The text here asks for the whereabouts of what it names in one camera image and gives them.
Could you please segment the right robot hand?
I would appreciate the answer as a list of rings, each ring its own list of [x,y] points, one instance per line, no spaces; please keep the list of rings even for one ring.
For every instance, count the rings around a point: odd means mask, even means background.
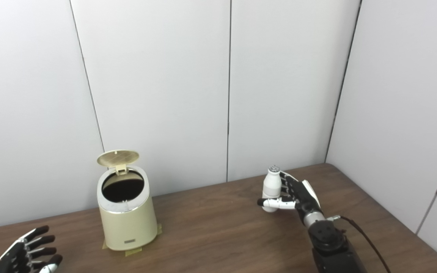
[[[326,221],[310,183],[283,171],[268,171],[263,183],[263,195],[257,200],[257,205],[266,212],[295,210],[306,228],[316,222]]]

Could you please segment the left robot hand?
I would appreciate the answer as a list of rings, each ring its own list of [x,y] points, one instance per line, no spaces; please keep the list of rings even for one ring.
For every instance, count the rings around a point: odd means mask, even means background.
[[[43,225],[15,240],[0,256],[0,273],[55,273],[63,257],[55,247],[43,247],[55,241],[49,230]]]

